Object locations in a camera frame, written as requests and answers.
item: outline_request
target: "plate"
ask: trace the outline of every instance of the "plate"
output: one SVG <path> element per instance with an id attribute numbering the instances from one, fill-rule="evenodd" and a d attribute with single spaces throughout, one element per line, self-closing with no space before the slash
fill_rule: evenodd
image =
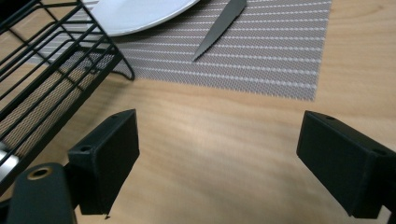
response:
<path id="1" fill-rule="evenodd" d="M 101 0 L 92 15 L 108 35 L 129 35 L 169 21 L 199 0 Z"/>

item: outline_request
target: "table surface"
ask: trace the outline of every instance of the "table surface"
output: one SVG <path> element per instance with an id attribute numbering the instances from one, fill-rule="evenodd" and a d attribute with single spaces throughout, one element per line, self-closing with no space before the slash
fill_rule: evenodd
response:
<path id="1" fill-rule="evenodd" d="M 386 208 L 348 217 L 296 147 L 313 110 L 396 149 L 395 11 L 394 0 L 332 0 L 313 102 L 111 75 L 35 163 L 66 163 L 78 139 L 135 108 L 141 155 L 111 218 L 76 210 L 80 223 L 386 223 Z"/>

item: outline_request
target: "black wire rack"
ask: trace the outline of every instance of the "black wire rack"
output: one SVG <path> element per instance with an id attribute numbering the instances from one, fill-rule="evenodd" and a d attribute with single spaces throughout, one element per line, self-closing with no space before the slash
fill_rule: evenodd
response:
<path id="1" fill-rule="evenodd" d="M 129 79 L 134 72 L 79 0 L 1 0 L 0 8 L 3 194 L 116 66 Z M 37 17 L 45 22 L 35 24 Z M 7 171 L 12 158 L 18 163 Z"/>

